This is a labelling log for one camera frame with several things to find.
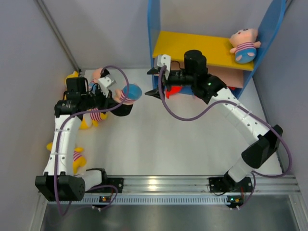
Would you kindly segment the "boy doll striped shirt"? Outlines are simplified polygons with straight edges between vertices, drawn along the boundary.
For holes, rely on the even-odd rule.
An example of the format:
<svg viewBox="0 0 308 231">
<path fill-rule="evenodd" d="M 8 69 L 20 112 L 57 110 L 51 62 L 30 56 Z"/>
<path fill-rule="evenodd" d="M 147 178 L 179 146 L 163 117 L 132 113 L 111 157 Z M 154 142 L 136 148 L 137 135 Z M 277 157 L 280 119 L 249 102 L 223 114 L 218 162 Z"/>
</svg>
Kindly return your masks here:
<svg viewBox="0 0 308 231">
<path fill-rule="evenodd" d="M 142 96 L 141 88 L 136 84 L 129 84 L 123 89 L 116 89 L 113 99 L 117 103 L 123 102 L 124 105 L 133 105 Z"/>
</svg>

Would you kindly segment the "red shark plush toy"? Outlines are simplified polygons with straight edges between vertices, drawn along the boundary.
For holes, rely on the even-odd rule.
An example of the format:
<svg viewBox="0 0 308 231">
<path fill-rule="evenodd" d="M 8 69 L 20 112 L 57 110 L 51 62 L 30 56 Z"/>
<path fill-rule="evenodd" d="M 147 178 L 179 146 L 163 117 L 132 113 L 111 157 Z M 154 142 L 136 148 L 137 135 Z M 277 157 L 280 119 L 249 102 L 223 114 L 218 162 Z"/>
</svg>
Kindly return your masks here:
<svg viewBox="0 0 308 231">
<path fill-rule="evenodd" d="M 170 96 L 178 94 L 182 90 L 182 86 L 171 86 L 170 89 L 166 89 L 165 96 L 167 99 L 170 98 Z"/>
</svg>

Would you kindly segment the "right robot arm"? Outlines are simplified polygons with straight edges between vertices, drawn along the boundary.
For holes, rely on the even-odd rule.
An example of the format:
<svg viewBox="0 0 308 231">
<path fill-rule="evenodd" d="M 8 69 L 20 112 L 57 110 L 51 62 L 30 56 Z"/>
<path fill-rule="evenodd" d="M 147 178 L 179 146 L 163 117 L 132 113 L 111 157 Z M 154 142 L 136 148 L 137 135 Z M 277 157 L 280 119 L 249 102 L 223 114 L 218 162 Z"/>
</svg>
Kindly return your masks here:
<svg viewBox="0 0 308 231">
<path fill-rule="evenodd" d="M 185 52 L 184 68 L 179 70 L 172 70 L 171 63 L 169 55 L 155 57 L 148 74 L 157 74 L 158 84 L 146 95 L 161 99 L 166 105 L 164 90 L 170 90 L 173 86 L 189 86 L 193 94 L 207 104 L 206 110 L 217 108 L 241 133 L 249 146 L 218 183 L 221 192 L 236 191 L 247 175 L 259 169 L 277 151 L 282 128 L 268 125 L 243 107 L 227 85 L 208 72 L 206 57 L 201 51 Z"/>
</svg>

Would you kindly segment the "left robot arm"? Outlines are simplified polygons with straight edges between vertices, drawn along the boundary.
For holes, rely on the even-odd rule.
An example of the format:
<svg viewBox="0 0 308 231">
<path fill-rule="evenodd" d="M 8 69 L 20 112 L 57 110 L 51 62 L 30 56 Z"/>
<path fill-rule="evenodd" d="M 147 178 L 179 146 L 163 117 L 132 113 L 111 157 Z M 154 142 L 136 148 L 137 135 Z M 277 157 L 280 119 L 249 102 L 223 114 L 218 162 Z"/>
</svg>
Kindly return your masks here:
<svg viewBox="0 0 308 231">
<path fill-rule="evenodd" d="M 66 79 L 64 96 L 54 107 L 55 129 L 50 157 L 42 175 L 35 178 L 35 186 L 49 202 L 80 201 L 90 190 L 107 190 L 109 181 L 103 168 L 77 174 L 73 162 L 76 161 L 77 133 L 85 115 L 111 112 L 127 116 L 131 112 L 132 85 L 127 83 L 120 91 L 122 96 L 116 100 L 109 89 L 112 84 L 109 76 L 100 78 L 91 88 L 84 77 Z"/>
</svg>

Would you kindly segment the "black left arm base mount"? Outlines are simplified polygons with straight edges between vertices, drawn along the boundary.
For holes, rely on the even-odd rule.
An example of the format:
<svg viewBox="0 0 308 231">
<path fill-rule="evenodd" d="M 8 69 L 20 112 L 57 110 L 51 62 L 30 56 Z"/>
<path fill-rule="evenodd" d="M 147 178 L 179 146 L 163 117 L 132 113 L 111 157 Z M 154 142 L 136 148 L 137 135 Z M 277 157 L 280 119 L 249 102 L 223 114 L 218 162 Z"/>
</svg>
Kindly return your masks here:
<svg viewBox="0 0 308 231">
<path fill-rule="evenodd" d="M 110 185 L 114 186 L 118 193 L 123 191 L 124 179 L 107 176 L 104 168 L 87 169 L 82 179 L 85 182 L 87 193 L 115 193 L 116 190 Z"/>
</svg>

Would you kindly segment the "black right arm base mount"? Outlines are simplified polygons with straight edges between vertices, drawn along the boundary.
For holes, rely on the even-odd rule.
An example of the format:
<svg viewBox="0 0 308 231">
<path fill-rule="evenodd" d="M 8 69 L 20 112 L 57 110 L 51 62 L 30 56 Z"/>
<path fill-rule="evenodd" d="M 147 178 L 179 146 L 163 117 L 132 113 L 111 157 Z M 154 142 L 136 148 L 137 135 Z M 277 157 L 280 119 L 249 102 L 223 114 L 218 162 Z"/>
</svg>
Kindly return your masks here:
<svg viewBox="0 0 308 231">
<path fill-rule="evenodd" d="M 253 184 L 251 178 L 246 176 L 239 182 L 235 182 L 228 173 L 222 177 L 209 177 L 209 190 L 215 195 L 225 193 L 249 193 L 252 192 Z"/>
</svg>

